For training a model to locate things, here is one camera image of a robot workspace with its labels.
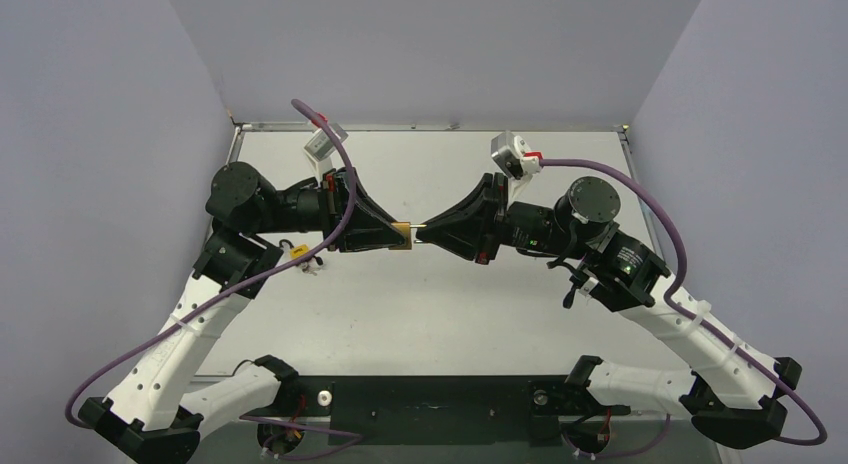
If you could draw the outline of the small brass padlock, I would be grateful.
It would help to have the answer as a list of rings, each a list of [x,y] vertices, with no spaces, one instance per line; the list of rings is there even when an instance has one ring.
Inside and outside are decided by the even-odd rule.
[[[393,222],[392,227],[402,237],[402,241],[399,244],[390,246],[389,250],[407,251],[413,248],[413,244],[415,243],[415,232],[418,229],[425,228],[426,225],[413,224],[410,222]]]

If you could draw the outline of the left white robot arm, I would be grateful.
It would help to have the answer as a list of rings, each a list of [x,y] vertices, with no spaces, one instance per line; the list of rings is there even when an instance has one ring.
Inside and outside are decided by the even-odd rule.
[[[266,355],[235,375],[190,391],[200,365],[257,297],[285,250],[273,233],[319,232],[339,252],[402,247],[408,234],[346,169],[276,189],[253,166],[221,168],[206,204],[213,231],[154,344],[106,396],[87,399],[79,419],[137,463],[185,463],[201,440],[261,408],[291,411],[297,371]]]

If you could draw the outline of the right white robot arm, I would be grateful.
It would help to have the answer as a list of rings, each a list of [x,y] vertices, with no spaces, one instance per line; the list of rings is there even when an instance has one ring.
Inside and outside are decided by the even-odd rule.
[[[487,174],[416,237],[481,265],[509,246],[549,268],[565,268],[571,284],[565,307],[577,296],[597,301],[686,364],[683,371],[660,371],[582,356],[563,386],[572,408],[683,417],[733,449],[778,438],[787,418],[781,398],[796,387],[800,365],[756,351],[713,316],[708,302],[676,287],[665,261],[619,228],[620,207],[616,189],[594,176],[577,179],[554,206],[543,207],[510,201],[506,177]]]

